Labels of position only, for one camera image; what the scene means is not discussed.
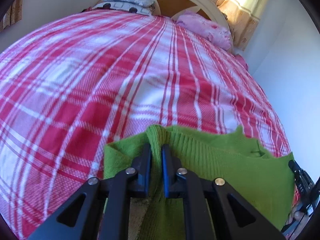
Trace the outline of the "person's right hand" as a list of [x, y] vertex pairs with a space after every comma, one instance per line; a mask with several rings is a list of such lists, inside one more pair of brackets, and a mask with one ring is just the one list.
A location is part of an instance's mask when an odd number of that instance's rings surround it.
[[310, 217], [305, 213], [298, 210], [298, 203], [292, 208], [291, 212], [287, 217], [287, 221], [285, 225], [291, 224], [292, 221], [295, 219], [300, 224], [297, 226], [296, 230], [289, 234], [286, 239], [296, 239], [298, 235], [302, 232], [306, 224], [308, 223]]

